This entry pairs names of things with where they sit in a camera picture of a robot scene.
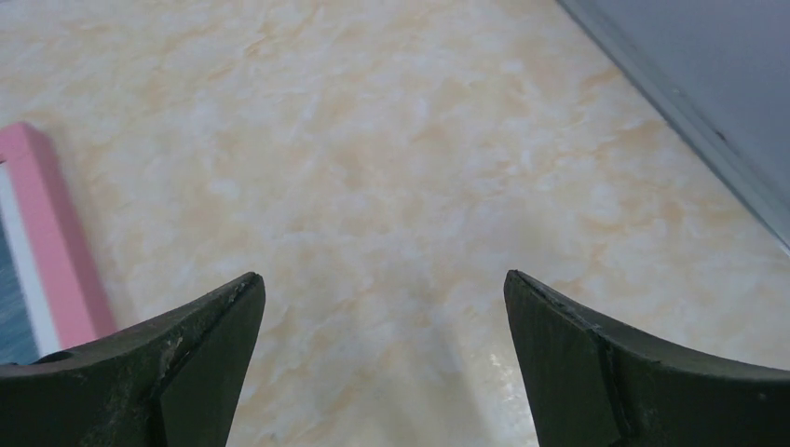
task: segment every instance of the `beige marble tile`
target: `beige marble tile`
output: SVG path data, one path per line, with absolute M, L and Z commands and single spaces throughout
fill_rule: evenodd
M 232 446 L 537 445 L 509 268 L 790 368 L 790 262 L 550 0 L 0 3 L 119 322 L 268 304 Z

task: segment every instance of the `pink picture frame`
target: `pink picture frame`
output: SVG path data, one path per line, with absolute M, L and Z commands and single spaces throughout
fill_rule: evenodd
M 51 142 L 27 123 L 0 129 L 0 191 L 5 191 L 0 205 L 39 354 L 115 332 Z

